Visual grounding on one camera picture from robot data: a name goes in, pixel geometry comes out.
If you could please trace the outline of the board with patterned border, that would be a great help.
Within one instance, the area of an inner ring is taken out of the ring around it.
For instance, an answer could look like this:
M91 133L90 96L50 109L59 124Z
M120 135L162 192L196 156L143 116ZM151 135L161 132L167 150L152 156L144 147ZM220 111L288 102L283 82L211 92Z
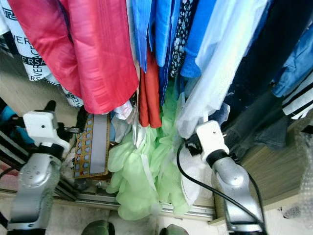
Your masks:
M74 179L105 179L108 176L109 148L109 115L89 114L84 131L78 135L72 175Z

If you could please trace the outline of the white garment with black lettering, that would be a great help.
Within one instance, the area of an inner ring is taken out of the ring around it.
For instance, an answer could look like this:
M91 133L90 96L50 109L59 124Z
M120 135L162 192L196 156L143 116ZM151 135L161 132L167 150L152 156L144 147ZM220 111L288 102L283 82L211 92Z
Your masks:
M9 6L8 0L0 0L0 4L2 6L3 20L7 23L9 30L13 34L13 40L16 44L18 54L22 59L22 64L24 65L25 72L27 72L28 79L30 81L46 81L47 83L58 87L64 93L70 105L74 107L82 107L84 105L83 100L67 91L67 89L54 78L54 75L45 64L43 58L25 35L13 10Z

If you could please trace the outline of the pale green plastic bag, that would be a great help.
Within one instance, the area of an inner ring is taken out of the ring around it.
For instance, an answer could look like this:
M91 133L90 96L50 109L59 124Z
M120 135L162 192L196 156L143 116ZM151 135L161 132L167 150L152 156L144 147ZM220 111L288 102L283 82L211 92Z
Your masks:
M187 213L191 206L182 191L181 172L175 155L181 138L175 128L175 119L181 108L179 92L175 85L166 88L162 107L161 128L143 128L143 141L135 145L131 133L112 148L108 168L112 179L107 187L116 193L120 206L119 217L138 221L161 210L163 203L174 206L174 215Z

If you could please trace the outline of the red shiny jacket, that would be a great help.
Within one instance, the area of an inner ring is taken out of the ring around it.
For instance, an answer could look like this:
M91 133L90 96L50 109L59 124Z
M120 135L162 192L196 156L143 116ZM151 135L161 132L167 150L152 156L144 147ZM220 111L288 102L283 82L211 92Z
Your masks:
M127 0L7 0L59 83L92 114L123 105L139 85Z

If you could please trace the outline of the white sheer garment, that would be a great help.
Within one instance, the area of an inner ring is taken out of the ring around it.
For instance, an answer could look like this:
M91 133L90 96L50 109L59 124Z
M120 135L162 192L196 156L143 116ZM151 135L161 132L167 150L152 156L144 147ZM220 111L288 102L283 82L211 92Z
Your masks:
M267 4L216 0L195 58L201 75L175 119L179 136L190 137L204 118L220 109Z

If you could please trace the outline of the silver robot leg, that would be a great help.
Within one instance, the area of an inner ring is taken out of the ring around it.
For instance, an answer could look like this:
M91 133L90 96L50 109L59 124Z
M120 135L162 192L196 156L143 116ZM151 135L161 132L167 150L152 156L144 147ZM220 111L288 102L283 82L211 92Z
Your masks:
M100 220L90 222L80 235L114 235L114 226L108 221Z
M170 224L169 226L162 228L158 235L189 235L189 233L181 226Z

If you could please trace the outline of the wooden wardrobe shelf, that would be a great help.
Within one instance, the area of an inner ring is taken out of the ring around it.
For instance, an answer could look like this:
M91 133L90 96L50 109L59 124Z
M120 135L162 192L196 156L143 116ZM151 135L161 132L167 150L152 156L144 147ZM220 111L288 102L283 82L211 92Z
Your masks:
M229 148L237 147L240 141L255 134L258 128L271 125L282 118L286 118L282 113L259 116L242 113L225 125L223 132L226 134L226 145ZM299 195L300 182L306 169L306 152L296 144L295 137L310 124L313 124L313 113L301 119L288 119L286 147L273 150L253 145L241 157L242 166L258 184L264 211L293 203Z

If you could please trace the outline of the silver robot left leg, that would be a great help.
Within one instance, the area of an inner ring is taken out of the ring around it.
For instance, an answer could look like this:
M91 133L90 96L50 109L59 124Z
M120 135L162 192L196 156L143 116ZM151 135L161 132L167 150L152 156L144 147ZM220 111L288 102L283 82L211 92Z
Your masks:
M108 221L100 220L90 222L80 235L114 235L114 226Z

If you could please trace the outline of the blue knit sweater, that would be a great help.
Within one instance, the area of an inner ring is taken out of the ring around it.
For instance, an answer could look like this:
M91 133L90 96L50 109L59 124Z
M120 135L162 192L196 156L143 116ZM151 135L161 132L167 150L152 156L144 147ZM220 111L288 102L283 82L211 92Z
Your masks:
M201 70L196 63L196 57L200 51L216 1L198 0L193 24L186 42L185 60L180 72L181 76L185 78L197 78L201 75Z

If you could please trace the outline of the black white floral garment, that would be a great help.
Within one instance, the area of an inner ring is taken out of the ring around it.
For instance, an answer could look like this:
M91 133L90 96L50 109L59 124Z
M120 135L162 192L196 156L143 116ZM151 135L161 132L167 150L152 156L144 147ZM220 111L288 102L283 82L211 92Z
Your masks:
M194 18L194 8L197 0L181 0L179 2L178 15L176 17L176 27L174 32L174 42L172 44L172 54L169 67L169 78L178 78L185 58L185 46L188 40L190 26Z

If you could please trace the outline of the clear bubble wrap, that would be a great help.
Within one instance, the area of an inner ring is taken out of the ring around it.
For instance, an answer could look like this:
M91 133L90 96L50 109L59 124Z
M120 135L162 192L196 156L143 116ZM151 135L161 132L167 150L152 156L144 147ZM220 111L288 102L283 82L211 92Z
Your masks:
M303 154L299 163L304 168L300 179L299 211L313 215L313 114L307 126L295 135L296 145Z

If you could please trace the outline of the black white striped garment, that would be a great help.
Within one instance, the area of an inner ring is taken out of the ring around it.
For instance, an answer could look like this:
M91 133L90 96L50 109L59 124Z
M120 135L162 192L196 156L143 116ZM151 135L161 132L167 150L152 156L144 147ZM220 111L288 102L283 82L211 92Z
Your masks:
M311 109L313 109L313 69L310 69L282 103L282 112L291 119L304 118Z

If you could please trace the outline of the light blue shirt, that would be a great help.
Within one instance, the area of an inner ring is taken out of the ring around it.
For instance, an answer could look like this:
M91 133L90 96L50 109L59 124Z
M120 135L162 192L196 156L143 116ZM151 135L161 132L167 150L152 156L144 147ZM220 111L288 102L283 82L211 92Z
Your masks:
M165 101L166 72L172 60L174 37L184 0L128 0L134 48L141 71L147 70L148 52L154 54L159 69L159 101Z

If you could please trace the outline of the blue denim shirt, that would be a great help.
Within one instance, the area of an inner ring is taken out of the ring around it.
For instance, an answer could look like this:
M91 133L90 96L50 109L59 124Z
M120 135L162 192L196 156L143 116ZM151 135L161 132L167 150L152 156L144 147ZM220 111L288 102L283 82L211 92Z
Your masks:
M311 69L313 69L313 23L302 34L280 69L279 75L274 79L273 94L276 97L290 94L306 78Z

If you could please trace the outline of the metal wardrobe floor rail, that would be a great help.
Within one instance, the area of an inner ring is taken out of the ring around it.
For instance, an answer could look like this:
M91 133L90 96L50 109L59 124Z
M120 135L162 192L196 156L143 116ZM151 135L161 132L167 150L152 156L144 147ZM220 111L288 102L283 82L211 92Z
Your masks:
M76 191L70 192L61 188L56 188L54 199L60 203L66 203L71 206L101 208L110 211L117 211L120 206L115 194L98 194L93 192ZM158 214L167 217L192 219L195 221L212 221L217 218L214 206L208 207L192 205L191 209L183 215L175 215L174 206L172 206L172 204L163 203L161 204L161 210Z

